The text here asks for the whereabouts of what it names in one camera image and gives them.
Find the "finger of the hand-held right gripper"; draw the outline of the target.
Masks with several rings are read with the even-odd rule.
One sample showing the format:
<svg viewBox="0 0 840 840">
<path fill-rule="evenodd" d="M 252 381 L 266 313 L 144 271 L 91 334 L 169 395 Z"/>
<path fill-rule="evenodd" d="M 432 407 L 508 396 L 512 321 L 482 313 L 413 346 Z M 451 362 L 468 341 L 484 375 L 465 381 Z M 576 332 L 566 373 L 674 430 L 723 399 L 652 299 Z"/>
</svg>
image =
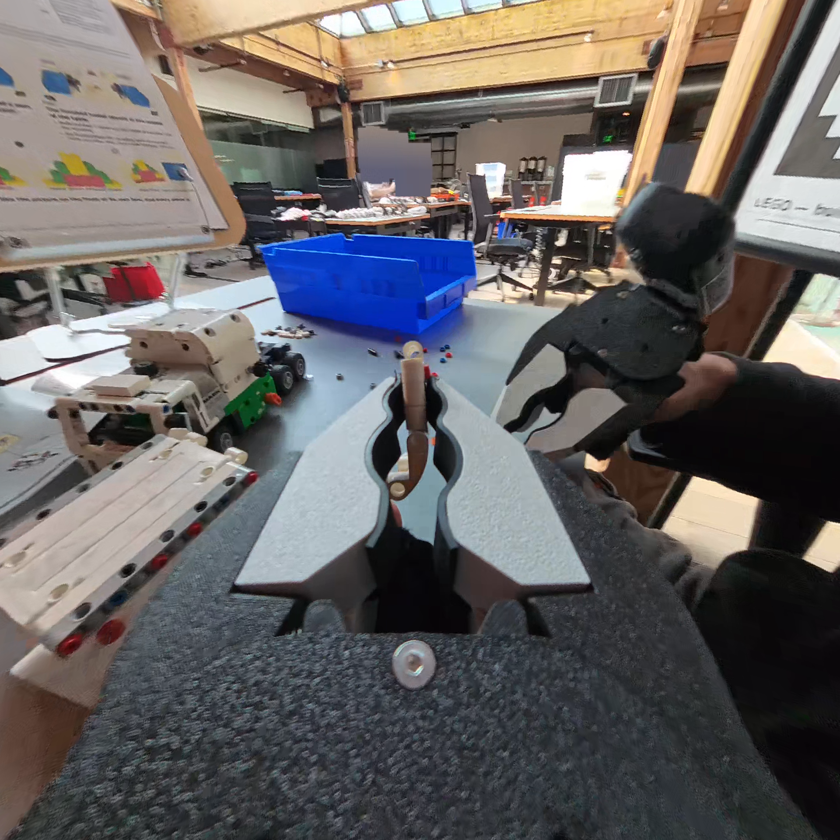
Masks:
<svg viewBox="0 0 840 840">
<path fill-rule="evenodd" d="M 563 413 L 539 409 L 533 424 L 512 435 L 527 449 L 556 459 L 578 453 L 606 459 L 623 444 L 623 413 L 628 404 L 604 388 L 588 387 L 575 393 Z"/>
<path fill-rule="evenodd" d="M 547 343 L 511 375 L 492 417 L 506 430 L 543 430 L 560 422 L 577 392 L 566 352 Z"/>
</svg>

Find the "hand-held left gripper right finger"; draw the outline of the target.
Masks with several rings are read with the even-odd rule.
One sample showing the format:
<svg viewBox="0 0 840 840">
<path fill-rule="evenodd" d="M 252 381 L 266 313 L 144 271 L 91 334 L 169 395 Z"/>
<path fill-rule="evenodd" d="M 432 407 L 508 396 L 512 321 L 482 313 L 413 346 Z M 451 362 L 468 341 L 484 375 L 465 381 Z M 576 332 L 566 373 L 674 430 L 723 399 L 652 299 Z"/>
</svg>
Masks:
<svg viewBox="0 0 840 840">
<path fill-rule="evenodd" d="M 440 630 L 475 634 L 497 604 L 583 594 L 592 579 L 529 453 L 437 377 L 426 384 L 434 442 L 423 474 Z"/>
</svg>

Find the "scattered red blue lego studs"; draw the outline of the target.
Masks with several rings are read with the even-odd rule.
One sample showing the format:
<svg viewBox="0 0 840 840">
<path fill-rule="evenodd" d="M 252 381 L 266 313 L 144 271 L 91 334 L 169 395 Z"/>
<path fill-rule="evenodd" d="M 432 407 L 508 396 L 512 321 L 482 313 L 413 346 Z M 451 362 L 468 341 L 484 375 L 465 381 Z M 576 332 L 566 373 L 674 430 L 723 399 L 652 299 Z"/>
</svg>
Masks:
<svg viewBox="0 0 840 840">
<path fill-rule="evenodd" d="M 448 344 L 441 347 L 438 351 L 432 351 L 426 345 L 416 340 L 405 342 L 402 346 L 394 349 L 393 354 L 398 361 L 421 361 L 425 364 L 431 364 L 429 360 L 432 360 L 436 364 L 446 364 L 454 358 L 453 352 Z"/>
</svg>

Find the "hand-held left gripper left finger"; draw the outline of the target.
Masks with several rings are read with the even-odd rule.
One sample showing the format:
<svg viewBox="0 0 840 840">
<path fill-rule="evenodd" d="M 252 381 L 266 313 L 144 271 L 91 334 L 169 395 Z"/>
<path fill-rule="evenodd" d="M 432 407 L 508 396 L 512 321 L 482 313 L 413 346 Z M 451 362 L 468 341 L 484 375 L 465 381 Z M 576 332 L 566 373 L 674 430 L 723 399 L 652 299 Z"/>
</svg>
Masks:
<svg viewBox="0 0 840 840">
<path fill-rule="evenodd" d="M 353 633 L 375 630 L 403 531 L 373 466 L 393 418 L 386 378 L 303 451 L 235 580 L 249 594 L 331 602 Z"/>
</svg>

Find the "black office chair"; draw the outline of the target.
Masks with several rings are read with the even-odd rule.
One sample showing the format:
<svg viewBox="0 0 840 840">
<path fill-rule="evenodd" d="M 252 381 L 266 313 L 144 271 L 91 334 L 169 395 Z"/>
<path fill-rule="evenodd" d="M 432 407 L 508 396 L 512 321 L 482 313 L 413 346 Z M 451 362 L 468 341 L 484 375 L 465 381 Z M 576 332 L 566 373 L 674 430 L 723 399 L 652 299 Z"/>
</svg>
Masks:
<svg viewBox="0 0 840 840">
<path fill-rule="evenodd" d="M 245 217 L 243 245 L 250 253 L 248 265 L 256 269 L 264 264 L 259 247 L 286 241 L 290 235 L 275 216 L 278 204 L 270 182 L 235 182 L 232 189 Z"/>
<path fill-rule="evenodd" d="M 512 271 L 523 272 L 527 267 L 535 243 L 531 237 L 499 237 L 495 235 L 497 225 L 501 221 L 487 191 L 485 176 L 469 174 L 469 200 L 472 218 L 472 245 L 477 258 L 485 260 L 496 268 L 495 274 L 476 279 L 476 288 L 494 284 L 499 291 L 500 298 L 505 298 L 505 286 L 509 285 L 528 293 L 530 300 L 534 299 L 533 287 L 528 286 L 519 275 Z"/>
<path fill-rule="evenodd" d="M 357 178 L 318 178 L 318 193 L 328 211 L 335 213 L 355 210 L 363 206 L 364 199 Z"/>
</svg>

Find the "grey ventilation duct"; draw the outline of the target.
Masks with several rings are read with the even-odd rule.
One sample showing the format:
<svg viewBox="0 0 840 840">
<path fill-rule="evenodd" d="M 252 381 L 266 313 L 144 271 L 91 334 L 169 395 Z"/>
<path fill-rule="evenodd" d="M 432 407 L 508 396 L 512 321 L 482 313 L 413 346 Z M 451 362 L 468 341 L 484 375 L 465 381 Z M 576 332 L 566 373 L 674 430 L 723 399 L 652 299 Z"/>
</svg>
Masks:
<svg viewBox="0 0 840 840">
<path fill-rule="evenodd" d="M 490 120 L 508 121 L 588 113 L 602 78 L 558 81 L 541 86 L 460 91 L 450 96 L 383 101 L 384 127 L 389 130 L 430 130 Z"/>
</svg>

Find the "white lego container body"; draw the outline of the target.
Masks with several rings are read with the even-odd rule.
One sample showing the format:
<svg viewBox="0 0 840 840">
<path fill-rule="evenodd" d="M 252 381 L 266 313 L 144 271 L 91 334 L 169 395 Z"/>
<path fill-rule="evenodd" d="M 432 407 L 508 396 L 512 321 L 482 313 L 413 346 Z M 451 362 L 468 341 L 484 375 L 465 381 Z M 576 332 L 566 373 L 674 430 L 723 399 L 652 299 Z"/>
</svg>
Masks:
<svg viewBox="0 0 840 840">
<path fill-rule="evenodd" d="M 156 435 L 2 534 L 2 616 L 33 642 L 12 677 L 87 709 L 148 598 L 258 473 L 238 448 Z"/>
</svg>

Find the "person's dark clothing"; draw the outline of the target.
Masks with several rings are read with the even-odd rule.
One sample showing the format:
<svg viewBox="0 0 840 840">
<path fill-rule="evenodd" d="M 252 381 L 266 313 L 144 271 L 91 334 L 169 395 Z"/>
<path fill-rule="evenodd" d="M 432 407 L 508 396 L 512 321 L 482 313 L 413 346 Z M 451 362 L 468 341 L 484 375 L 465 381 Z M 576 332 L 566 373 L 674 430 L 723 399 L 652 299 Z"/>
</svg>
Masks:
<svg viewBox="0 0 840 840">
<path fill-rule="evenodd" d="M 838 571 L 741 551 L 691 611 L 780 786 L 823 838 L 839 838 Z"/>
</svg>

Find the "white box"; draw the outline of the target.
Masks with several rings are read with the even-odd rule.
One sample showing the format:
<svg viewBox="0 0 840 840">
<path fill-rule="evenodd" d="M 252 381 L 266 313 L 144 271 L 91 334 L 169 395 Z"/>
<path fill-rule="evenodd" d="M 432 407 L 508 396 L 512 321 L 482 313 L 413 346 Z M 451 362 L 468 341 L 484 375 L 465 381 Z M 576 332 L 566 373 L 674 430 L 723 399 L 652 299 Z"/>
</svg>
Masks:
<svg viewBox="0 0 840 840">
<path fill-rule="evenodd" d="M 619 194 L 624 188 L 632 160 L 630 150 L 567 154 L 561 172 L 561 214 L 613 218 L 617 214 Z"/>
</svg>

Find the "person's right forearm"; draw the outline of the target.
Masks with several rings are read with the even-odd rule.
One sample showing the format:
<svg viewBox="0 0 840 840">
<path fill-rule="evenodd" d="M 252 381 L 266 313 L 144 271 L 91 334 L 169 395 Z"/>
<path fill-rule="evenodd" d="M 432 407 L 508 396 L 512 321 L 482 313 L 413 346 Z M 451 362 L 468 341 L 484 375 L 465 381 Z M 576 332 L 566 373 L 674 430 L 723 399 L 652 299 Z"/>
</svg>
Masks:
<svg viewBox="0 0 840 840">
<path fill-rule="evenodd" d="M 839 383 L 785 363 L 728 353 L 737 380 L 709 408 L 648 422 L 635 454 L 679 472 L 839 520 Z"/>
</svg>

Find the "white green lego truck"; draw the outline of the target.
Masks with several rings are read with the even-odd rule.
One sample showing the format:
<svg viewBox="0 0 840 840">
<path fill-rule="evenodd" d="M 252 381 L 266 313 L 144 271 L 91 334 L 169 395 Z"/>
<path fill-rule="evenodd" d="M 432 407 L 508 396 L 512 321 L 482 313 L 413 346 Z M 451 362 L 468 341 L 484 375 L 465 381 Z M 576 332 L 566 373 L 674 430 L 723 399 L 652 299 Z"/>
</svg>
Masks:
<svg viewBox="0 0 840 840">
<path fill-rule="evenodd" d="M 308 377 L 300 351 L 258 341 L 238 309 L 174 309 L 123 332 L 129 366 L 57 397 L 47 412 L 90 474 L 161 435 L 235 448 Z"/>
</svg>

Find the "wooden desk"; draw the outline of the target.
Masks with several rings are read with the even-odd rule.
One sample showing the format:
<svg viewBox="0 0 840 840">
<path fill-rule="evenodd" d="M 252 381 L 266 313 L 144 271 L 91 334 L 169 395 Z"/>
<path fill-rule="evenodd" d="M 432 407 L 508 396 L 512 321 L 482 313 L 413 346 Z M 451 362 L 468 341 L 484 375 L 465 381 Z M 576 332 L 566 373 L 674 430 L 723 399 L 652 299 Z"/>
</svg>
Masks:
<svg viewBox="0 0 840 840">
<path fill-rule="evenodd" d="M 430 219 L 430 214 L 424 213 L 367 218 L 329 217 L 323 222 L 328 232 L 351 238 L 355 235 L 415 236 Z"/>
<path fill-rule="evenodd" d="M 585 280 L 585 273 L 597 270 L 594 264 L 595 234 L 600 228 L 611 228 L 618 218 L 618 212 L 608 215 L 586 215 L 580 213 L 565 213 L 562 205 L 550 204 L 531 208 L 509 208 L 499 215 L 500 219 L 512 223 L 525 223 L 529 228 L 546 228 L 551 231 L 546 241 L 540 263 L 539 277 L 532 301 L 536 307 L 545 303 L 550 288 L 550 270 L 555 252 L 555 241 L 559 229 L 583 228 L 586 232 L 585 260 L 582 268 L 575 269 L 575 278 Z"/>
</svg>

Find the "white framed sign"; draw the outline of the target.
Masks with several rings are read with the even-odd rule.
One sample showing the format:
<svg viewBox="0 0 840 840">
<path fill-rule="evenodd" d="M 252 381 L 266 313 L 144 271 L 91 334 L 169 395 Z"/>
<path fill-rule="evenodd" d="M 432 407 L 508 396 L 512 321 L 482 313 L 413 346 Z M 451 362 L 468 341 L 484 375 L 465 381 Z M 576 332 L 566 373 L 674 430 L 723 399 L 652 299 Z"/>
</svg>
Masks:
<svg viewBox="0 0 840 840">
<path fill-rule="evenodd" d="M 738 164 L 738 252 L 838 277 L 838 78 L 838 2 L 808 2 L 753 132 L 761 153 Z"/>
</svg>

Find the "blue plastic bin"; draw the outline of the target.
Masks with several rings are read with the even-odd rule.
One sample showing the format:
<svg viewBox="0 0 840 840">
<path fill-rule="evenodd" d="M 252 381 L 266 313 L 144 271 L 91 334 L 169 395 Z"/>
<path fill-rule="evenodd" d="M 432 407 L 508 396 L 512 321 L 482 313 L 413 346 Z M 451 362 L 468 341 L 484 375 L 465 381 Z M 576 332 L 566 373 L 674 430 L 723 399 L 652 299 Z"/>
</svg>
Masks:
<svg viewBox="0 0 840 840">
<path fill-rule="evenodd" d="M 465 240 L 330 234 L 261 247 L 285 312 L 418 335 L 477 287 Z"/>
</svg>

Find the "tan lego beam piece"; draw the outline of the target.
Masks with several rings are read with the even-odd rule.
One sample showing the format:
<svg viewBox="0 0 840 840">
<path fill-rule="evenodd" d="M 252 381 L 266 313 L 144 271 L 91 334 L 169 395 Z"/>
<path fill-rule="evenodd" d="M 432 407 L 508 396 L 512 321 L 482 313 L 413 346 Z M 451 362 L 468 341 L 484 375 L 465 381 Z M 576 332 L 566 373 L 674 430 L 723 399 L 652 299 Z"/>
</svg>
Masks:
<svg viewBox="0 0 840 840">
<path fill-rule="evenodd" d="M 402 348 L 400 384 L 407 430 L 406 451 L 387 478 L 392 501 L 403 501 L 415 489 L 427 464 L 429 438 L 426 402 L 427 366 L 424 346 L 416 340 Z"/>
</svg>

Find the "person's right hand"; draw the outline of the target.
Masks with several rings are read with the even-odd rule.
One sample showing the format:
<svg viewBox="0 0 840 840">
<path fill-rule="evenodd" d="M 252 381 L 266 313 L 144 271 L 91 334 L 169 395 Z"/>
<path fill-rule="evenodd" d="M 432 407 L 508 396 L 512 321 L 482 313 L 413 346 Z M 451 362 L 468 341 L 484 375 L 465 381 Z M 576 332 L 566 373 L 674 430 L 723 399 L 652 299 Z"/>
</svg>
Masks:
<svg viewBox="0 0 840 840">
<path fill-rule="evenodd" d="M 737 380 L 738 374 L 735 362 L 719 353 L 704 353 L 698 360 L 685 363 L 679 371 L 682 387 L 659 405 L 651 422 L 674 422 L 709 408 Z"/>
</svg>

